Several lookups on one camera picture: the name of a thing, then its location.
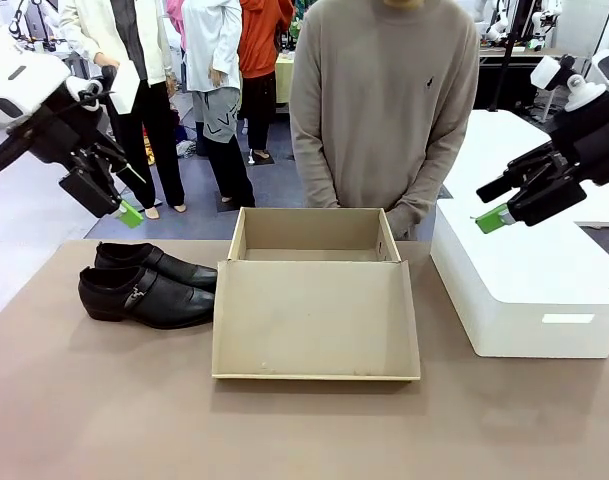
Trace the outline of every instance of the white shirt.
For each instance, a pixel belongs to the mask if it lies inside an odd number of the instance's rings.
[[[137,0],[137,31],[144,51],[149,85],[166,80],[171,72],[171,52],[162,21],[160,0]],[[128,52],[115,26],[111,0],[60,1],[60,29],[73,50],[93,62],[102,52],[118,62]]]
[[[237,47],[242,36],[242,7],[239,0],[185,0],[182,5],[186,36],[188,89],[216,90],[208,68],[224,72],[220,87],[240,89],[240,59]]]

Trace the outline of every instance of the black trousers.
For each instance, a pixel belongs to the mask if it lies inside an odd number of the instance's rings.
[[[228,143],[204,137],[204,144],[222,197],[232,198],[240,207],[254,207],[253,185],[246,174],[237,137],[233,135]]]
[[[266,150],[268,128],[275,117],[276,104],[275,72],[244,79],[240,115],[248,119],[248,148],[251,150]]]
[[[118,115],[113,105],[108,106],[115,140],[124,149],[126,159],[146,183],[128,185],[144,208],[155,204],[155,185],[148,166],[142,125],[155,155],[157,173],[160,176],[166,203],[175,207],[184,203],[184,188],[175,150],[175,122],[166,92],[166,83],[149,86],[146,80],[140,83],[133,110],[127,115]]]

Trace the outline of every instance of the gray shorts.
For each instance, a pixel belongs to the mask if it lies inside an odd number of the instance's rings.
[[[211,92],[193,92],[195,121],[204,123],[204,136],[228,143],[237,132],[240,91],[222,87]]]

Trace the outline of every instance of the orange sweater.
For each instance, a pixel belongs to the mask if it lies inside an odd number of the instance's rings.
[[[275,71],[275,31],[286,32],[293,17],[291,0],[241,0],[242,38],[239,55],[244,78]]]

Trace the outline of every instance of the white paper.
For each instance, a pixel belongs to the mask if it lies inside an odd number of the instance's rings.
[[[131,60],[120,63],[109,95],[118,114],[131,113],[139,86],[140,76],[135,64]]]

